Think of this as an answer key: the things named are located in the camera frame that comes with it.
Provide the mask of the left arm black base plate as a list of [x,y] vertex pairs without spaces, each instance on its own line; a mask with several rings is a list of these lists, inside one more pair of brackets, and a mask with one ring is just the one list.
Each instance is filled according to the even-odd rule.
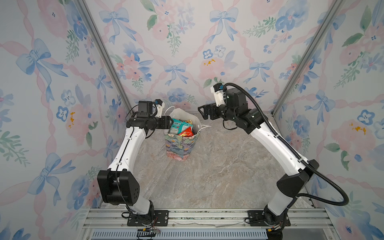
[[149,211],[147,215],[132,215],[128,217],[128,227],[166,227],[169,221],[168,210]]

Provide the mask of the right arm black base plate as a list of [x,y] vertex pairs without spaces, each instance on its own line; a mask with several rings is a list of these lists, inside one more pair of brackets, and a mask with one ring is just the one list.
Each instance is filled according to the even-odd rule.
[[291,226],[287,211],[279,216],[274,215],[269,210],[249,210],[247,214],[248,217],[245,218],[245,222],[252,227],[277,228]]

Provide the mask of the red orange snack packet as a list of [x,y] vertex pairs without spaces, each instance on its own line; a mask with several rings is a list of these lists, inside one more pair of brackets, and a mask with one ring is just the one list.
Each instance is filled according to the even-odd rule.
[[179,134],[179,136],[186,137],[186,138],[193,137],[194,135],[195,134],[193,132],[192,127],[188,127],[187,129],[185,129],[183,132]]

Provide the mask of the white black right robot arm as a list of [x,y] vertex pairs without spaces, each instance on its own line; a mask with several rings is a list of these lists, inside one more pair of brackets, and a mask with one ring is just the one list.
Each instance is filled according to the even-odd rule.
[[240,87],[224,89],[222,84],[211,87],[215,103],[198,108],[207,120],[223,119],[232,121],[237,128],[258,140],[278,161],[285,174],[277,181],[278,190],[256,217],[248,217],[249,224],[262,224],[273,229],[282,228],[287,220],[289,208],[296,202],[300,191],[309,181],[313,172],[309,167],[318,168],[315,161],[308,161],[294,151],[292,146],[284,143],[282,136],[272,126],[259,106],[248,107],[247,100],[254,99]]

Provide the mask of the floral paper gift bag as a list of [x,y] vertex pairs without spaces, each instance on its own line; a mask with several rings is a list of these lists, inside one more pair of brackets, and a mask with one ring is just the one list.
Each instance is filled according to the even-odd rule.
[[180,108],[171,107],[171,109],[172,111],[170,112],[169,116],[172,119],[181,121],[192,120],[193,122],[193,132],[195,134],[193,137],[186,138],[179,135],[169,134],[170,130],[165,131],[167,156],[171,159],[182,162],[185,161],[190,155],[202,130],[208,128],[209,126],[201,124],[201,121],[198,119],[198,117],[189,114]]

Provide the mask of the teal Fox's bag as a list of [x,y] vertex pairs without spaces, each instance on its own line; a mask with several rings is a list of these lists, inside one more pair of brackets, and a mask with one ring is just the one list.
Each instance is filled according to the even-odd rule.
[[177,119],[172,119],[172,120],[173,120],[173,124],[171,125],[169,134],[179,135],[188,128],[193,129],[193,125],[190,123],[177,120]]

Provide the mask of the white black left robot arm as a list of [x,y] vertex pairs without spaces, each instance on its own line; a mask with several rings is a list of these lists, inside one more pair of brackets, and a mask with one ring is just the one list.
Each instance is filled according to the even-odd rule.
[[97,175],[103,202],[126,206],[128,217],[139,220],[144,226],[154,223],[155,210],[152,201],[140,194],[139,182],[133,175],[135,161],[148,131],[169,130],[172,124],[169,116],[130,118],[117,155],[107,169]]

